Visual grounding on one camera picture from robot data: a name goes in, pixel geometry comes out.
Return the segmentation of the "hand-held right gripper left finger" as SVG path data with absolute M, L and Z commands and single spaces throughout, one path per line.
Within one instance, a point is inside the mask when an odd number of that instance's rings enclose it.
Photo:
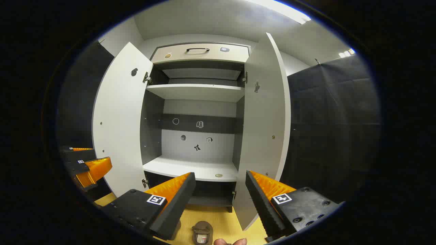
M 188 172 L 147 191 L 128 190 L 102 211 L 140 235 L 171 240 L 195 186 L 195 174 Z

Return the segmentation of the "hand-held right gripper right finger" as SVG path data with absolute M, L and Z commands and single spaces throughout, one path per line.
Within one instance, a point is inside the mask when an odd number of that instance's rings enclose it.
M 341 206 L 310 187 L 292 188 L 251 170 L 246 172 L 245 184 L 268 239 L 299 232 Z

